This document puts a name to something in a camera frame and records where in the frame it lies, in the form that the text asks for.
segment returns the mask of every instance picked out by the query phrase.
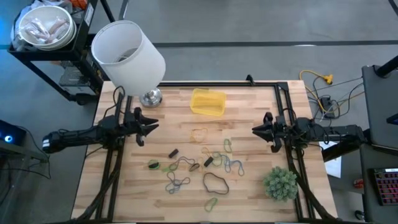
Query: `cart wheel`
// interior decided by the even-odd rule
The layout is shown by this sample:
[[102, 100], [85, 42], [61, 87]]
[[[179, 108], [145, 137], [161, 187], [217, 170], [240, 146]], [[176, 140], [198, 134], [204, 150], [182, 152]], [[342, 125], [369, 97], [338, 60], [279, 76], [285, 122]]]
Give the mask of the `cart wheel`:
[[364, 212], [357, 210], [357, 211], [355, 211], [354, 214], [355, 214], [355, 218], [356, 219], [365, 220], [365, 213]]
[[78, 101], [76, 101], [76, 102], [77, 102], [77, 104], [80, 105], [80, 106], [83, 106], [83, 105], [86, 105], [86, 104], [87, 104], [87, 102], [84, 101], [84, 100], [78, 100]]

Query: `keyboard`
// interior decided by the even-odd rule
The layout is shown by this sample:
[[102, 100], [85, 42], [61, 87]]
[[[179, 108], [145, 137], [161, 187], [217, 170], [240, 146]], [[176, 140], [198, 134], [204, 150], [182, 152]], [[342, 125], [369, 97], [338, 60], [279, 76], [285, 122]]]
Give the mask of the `keyboard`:
[[398, 205], [398, 168], [371, 171], [379, 204]]

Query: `yellow plastic container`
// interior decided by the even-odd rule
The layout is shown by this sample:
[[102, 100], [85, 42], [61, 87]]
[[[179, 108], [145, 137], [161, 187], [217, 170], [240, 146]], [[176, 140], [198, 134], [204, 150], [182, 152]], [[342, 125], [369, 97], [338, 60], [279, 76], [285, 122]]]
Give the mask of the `yellow plastic container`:
[[194, 89], [190, 107], [198, 114], [221, 116], [225, 111], [226, 94], [218, 91]]

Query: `white bowl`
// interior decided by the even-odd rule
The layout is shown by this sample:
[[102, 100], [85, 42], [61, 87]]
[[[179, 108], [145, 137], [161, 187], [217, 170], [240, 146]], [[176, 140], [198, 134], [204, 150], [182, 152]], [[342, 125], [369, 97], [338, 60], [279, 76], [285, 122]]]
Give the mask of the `white bowl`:
[[20, 37], [35, 47], [46, 47], [46, 48], [53, 47], [58, 42], [65, 40], [68, 37], [68, 35], [70, 36], [70, 34], [73, 33], [73, 25], [72, 25], [73, 19], [66, 10], [58, 6], [37, 7], [29, 11], [27, 14], [25, 14], [19, 23], [19, 27], [24, 27], [31, 19], [38, 18], [42, 22], [43, 26], [47, 30], [49, 30], [51, 26], [54, 24], [54, 21], [57, 19], [57, 17], [66, 19], [67, 22], [69, 22], [68, 31], [59, 40], [49, 44], [38, 44], [34, 37], [28, 35], [24, 31], [20, 31]]
[[70, 33], [69, 37], [64, 39], [63, 41], [57, 41], [57, 44], [52, 47], [37, 47], [40, 50], [58, 50], [62, 47], [68, 45], [73, 39], [75, 39], [77, 33], [77, 27], [75, 22], [73, 22], [73, 32]]

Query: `blue light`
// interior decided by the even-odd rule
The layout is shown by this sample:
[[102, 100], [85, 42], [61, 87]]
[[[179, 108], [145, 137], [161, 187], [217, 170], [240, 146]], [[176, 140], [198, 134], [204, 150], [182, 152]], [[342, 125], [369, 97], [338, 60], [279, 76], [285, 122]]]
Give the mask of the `blue light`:
[[4, 138], [4, 140], [5, 140], [5, 142], [10, 143], [10, 142], [12, 142], [12, 136], [6, 136]]

